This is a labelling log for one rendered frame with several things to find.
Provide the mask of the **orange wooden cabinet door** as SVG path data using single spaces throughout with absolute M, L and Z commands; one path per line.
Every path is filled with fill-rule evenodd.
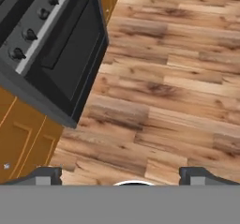
M 13 179 L 45 115 L 15 99 L 0 123 L 0 183 Z M 10 168 L 4 170 L 4 164 Z
M 46 117 L 23 165 L 18 170 L 18 176 L 25 176 L 39 166 L 47 166 L 62 132 L 61 125 Z

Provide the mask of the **white and black round object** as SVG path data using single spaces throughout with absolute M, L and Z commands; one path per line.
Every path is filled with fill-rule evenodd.
M 114 186 L 155 186 L 155 184 L 142 180 L 126 180 L 118 182 Z

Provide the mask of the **dark grey oven range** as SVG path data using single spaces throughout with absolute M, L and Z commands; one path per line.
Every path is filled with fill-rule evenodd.
M 48 114 L 44 112 L 41 98 L 24 75 L 36 59 L 67 3 L 67 0 L 58 1 L 58 5 L 52 6 L 48 0 L 0 0 L 0 84 L 46 115 Z M 38 16 L 38 10 L 42 7 L 50 11 L 45 21 Z M 23 38 L 23 31 L 28 28 L 35 32 L 37 40 L 28 41 Z M 12 59 L 9 52 L 14 48 L 20 48 L 26 58 Z

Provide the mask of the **black oven door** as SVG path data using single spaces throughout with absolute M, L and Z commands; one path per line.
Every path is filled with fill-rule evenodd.
M 109 44 L 100 0 L 88 0 L 53 68 L 40 65 L 47 39 L 24 78 L 36 89 L 45 113 L 64 126 L 75 127 Z

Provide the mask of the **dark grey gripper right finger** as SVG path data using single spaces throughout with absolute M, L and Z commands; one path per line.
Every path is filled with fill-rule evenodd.
M 240 186 L 240 183 L 216 176 L 203 167 L 181 167 L 179 176 L 180 186 Z

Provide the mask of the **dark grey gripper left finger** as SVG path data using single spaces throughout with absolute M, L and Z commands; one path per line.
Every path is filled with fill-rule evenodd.
M 5 186 L 61 186 L 61 167 L 39 167 L 29 174 L 5 182 Z

